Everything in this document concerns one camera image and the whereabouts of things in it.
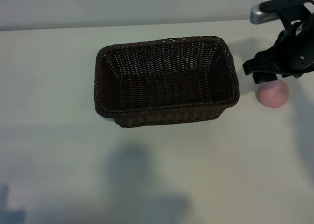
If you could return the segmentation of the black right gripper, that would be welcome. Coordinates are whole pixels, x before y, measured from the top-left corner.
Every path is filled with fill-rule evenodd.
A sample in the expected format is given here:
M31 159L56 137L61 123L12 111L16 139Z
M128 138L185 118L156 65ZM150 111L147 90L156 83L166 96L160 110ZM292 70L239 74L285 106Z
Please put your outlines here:
M300 77L314 64L314 16L291 23L281 19L285 30L278 36L272 54L258 52L243 64L246 75L253 74L256 84L277 80L275 74Z

